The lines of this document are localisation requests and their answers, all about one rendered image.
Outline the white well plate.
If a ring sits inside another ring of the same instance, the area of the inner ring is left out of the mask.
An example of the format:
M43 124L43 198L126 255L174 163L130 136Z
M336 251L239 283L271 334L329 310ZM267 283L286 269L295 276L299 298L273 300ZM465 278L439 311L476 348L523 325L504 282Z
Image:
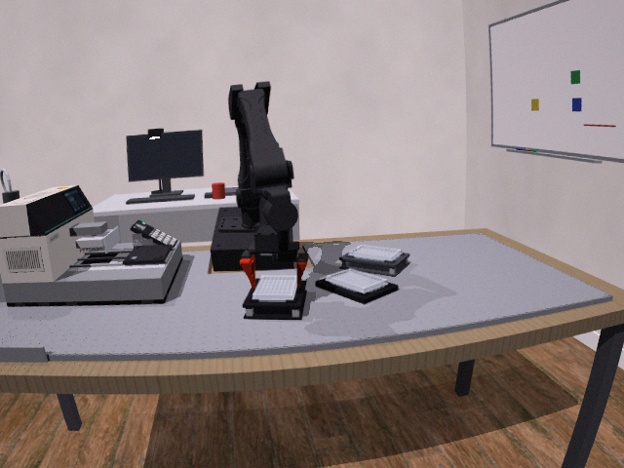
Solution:
M371 274L354 269L346 269L330 274L326 276L325 281L331 282L331 284L337 285L347 290L363 294L368 292L374 292L388 285L388 280L386 279L376 277Z
M357 248L351 250L349 255L354 255L356 258L370 259L377 261L384 260L396 260L401 256L402 250L382 248L375 246L360 245Z
M296 276L262 275L252 299L262 302L286 302L294 299L296 288Z

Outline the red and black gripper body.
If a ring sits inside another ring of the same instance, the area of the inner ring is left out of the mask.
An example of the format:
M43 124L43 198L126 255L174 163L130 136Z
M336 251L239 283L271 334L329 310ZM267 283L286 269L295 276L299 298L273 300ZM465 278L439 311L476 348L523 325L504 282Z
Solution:
M260 224L269 225L269 222L259 221ZM274 262L307 262L308 253L298 253L299 242L290 241L290 247L287 251L278 251L278 260ZM241 255L242 258L251 258L255 253L254 242L248 250ZM297 256L298 254L298 256Z

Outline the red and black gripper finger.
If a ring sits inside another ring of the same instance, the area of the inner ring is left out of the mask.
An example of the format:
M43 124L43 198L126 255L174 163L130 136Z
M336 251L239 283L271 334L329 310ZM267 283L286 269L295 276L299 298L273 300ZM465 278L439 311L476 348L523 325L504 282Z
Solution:
M254 265L254 254L251 258L242 258L240 260L240 265L248 276L253 290L255 289L255 265ZM253 272L253 273L252 273Z
M297 263L297 290L298 291L299 291L299 287L300 287L301 277L303 275L303 272L305 270L306 265L307 265L307 262L298 262Z

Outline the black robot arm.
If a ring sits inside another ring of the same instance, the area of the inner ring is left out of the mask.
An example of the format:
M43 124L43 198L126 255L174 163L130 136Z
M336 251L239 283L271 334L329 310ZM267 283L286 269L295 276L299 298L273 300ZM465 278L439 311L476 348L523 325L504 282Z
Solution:
M231 120L236 119L240 146L240 189L236 191L242 216L222 217L218 231L255 231L254 249L258 261L274 263L278 260L278 251L289 249L290 229L298 218L287 190L293 187L293 163L285 159L283 148L279 147L269 126L270 82L257 82L254 88L244 91L242 84L230 86L229 115ZM259 221L269 222L269 225Z

